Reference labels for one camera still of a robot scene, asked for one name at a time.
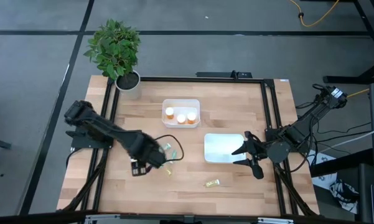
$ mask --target wooden table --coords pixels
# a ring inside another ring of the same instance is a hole
[[[282,124],[297,120],[291,87],[287,80],[275,80],[276,94]],[[264,179],[253,177],[249,167],[233,164],[208,164],[203,157],[203,137],[207,133],[237,133],[251,131],[265,140],[266,121],[261,88],[251,83],[186,83],[141,82],[142,97],[137,101],[120,99],[115,123],[122,128],[142,129],[152,137],[174,135],[182,144],[185,157],[171,165],[172,175],[165,169],[153,169],[148,175],[131,176],[130,158],[115,141],[110,149],[100,198],[99,212],[150,213],[194,215],[279,215],[279,205],[274,183],[272,163],[260,162]],[[106,78],[92,76],[86,100],[95,111],[101,111]],[[195,129],[169,129],[161,120],[162,102],[169,98],[198,99],[201,123]],[[271,120],[275,126],[271,95],[268,90]],[[108,106],[109,117],[112,99]],[[171,139],[174,148],[177,144]],[[62,185],[58,208],[68,205],[86,181],[91,149],[82,150],[69,160]],[[289,155],[291,169],[303,158],[297,153]],[[316,213],[319,212],[312,186],[308,164],[292,174],[293,184],[304,201]],[[220,180],[220,186],[205,188],[209,180]],[[95,186],[91,190],[91,208]],[[284,187],[287,211],[290,203]]]

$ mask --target white pot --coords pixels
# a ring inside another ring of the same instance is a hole
[[[137,71],[133,70],[133,72],[138,76],[138,83],[135,87],[129,90],[124,90],[118,86],[117,80],[115,81],[117,89],[120,90],[120,97],[124,100],[138,100],[141,97],[141,77]]]

